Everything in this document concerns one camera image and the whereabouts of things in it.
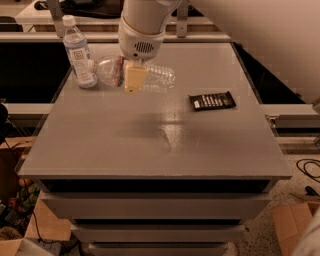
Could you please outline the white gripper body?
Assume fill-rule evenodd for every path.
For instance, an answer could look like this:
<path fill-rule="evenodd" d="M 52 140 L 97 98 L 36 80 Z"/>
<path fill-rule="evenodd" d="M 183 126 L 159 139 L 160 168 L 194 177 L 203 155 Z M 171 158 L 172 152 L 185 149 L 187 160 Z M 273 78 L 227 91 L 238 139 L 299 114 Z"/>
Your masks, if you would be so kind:
<path fill-rule="evenodd" d="M 144 34 L 132 28 L 121 17 L 118 29 L 118 41 L 125 58 L 148 61 L 156 57 L 164 40 L 165 33 Z"/>

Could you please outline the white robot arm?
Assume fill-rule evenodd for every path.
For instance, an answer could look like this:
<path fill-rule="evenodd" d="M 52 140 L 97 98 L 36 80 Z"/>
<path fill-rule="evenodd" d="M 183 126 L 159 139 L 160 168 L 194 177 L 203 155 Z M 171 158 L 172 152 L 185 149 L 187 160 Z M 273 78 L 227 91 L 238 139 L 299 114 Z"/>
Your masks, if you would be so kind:
<path fill-rule="evenodd" d="M 159 52 L 169 17 L 188 1 L 308 103 L 320 97 L 320 0 L 124 0 L 120 49 L 129 59 Z"/>

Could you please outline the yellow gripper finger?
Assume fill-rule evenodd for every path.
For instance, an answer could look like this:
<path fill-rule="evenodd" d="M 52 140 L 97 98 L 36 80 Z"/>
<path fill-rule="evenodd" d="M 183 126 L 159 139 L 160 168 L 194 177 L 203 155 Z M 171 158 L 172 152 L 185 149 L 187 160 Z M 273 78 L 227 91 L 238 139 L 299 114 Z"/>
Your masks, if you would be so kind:
<path fill-rule="evenodd" d="M 126 93 L 137 93 L 142 87 L 148 70 L 140 61 L 127 60 L 124 65 L 124 90 Z"/>

